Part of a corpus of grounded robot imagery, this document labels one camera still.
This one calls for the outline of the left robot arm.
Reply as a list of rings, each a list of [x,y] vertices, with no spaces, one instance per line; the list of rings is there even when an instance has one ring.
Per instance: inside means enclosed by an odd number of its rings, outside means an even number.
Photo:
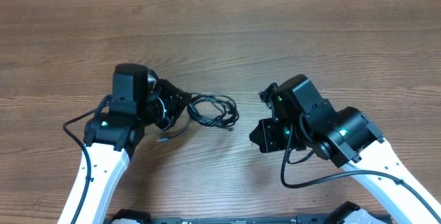
[[[60,223],[102,223],[113,193],[151,124],[172,128],[191,95],[160,79],[148,67],[122,63],[115,67],[112,93],[89,113],[79,171]]]

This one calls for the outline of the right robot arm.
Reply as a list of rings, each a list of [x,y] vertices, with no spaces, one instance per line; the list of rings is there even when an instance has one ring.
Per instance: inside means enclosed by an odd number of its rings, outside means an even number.
[[[354,107],[335,111],[303,74],[281,85],[272,83],[258,95],[271,110],[271,117],[261,119],[249,139],[262,153],[284,152],[280,181],[286,188],[352,177],[398,223],[440,222],[440,203],[408,171],[382,131],[363,112]],[[307,148],[342,172],[288,183],[285,169],[291,152]]]

